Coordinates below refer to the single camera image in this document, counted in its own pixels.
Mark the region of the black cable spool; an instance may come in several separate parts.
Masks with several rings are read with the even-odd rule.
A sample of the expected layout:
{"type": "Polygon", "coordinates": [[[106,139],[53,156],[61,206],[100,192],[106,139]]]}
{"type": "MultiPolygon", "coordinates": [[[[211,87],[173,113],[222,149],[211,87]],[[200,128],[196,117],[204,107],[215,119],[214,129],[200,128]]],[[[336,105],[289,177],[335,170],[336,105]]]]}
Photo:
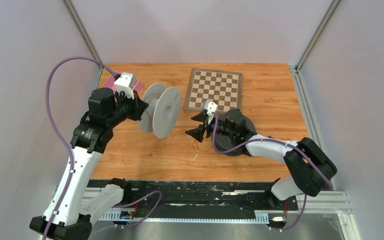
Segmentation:
{"type": "Polygon", "coordinates": [[[215,134],[211,135],[217,153],[229,157],[247,155],[246,146],[240,144],[256,135],[252,121],[239,109],[232,109],[217,118],[215,134]]]}

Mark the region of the white cable spool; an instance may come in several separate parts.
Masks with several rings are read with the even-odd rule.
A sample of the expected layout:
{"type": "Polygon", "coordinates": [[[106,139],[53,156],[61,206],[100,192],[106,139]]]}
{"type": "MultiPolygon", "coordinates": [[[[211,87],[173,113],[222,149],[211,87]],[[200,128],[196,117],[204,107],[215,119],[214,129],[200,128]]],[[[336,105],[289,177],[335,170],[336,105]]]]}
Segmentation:
{"type": "Polygon", "coordinates": [[[166,88],[162,83],[152,84],[144,93],[142,100],[148,107],[138,122],[144,133],[154,133],[163,139],[170,135],[181,110],[181,94],[177,87],[166,88]]]}

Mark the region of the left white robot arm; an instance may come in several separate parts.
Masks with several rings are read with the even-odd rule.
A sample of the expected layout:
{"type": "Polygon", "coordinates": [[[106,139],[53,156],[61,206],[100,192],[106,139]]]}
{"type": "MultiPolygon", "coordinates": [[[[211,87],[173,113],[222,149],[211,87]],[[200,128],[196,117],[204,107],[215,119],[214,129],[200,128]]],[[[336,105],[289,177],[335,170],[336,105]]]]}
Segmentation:
{"type": "Polygon", "coordinates": [[[69,157],[60,185],[48,208],[29,224],[44,239],[87,240],[95,223],[111,207],[132,203],[131,184],[114,178],[103,192],[82,204],[91,174],[114,136],[113,129],[127,119],[140,121],[149,106],[137,91],[129,89],[129,93],[107,87],[92,91],[88,111],[74,129],[71,141],[63,142],[69,157]]]}

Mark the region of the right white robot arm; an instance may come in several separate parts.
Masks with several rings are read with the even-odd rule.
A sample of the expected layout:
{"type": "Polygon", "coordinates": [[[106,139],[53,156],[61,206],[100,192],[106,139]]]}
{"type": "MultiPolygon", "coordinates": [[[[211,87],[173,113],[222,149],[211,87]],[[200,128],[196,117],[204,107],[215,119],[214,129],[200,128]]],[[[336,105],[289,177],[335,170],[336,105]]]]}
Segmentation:
{"type": "Polygon", "coordinates": [[[212,148],[219,154],[235,153],[249,157],[264,157],[286,165],[290,176],[275,180],[265,195],[266,204],[278,209],[286,199],[296,195],[317,196],[338,172],[335,164],[309,137],[299,141],[283,141],[251,130],[247,118],[239,109],[226,112],[224,119],[216,113],[201,113],[191,117],[201,124],[185,133],[198,142],[211,138],[212,148]]]}

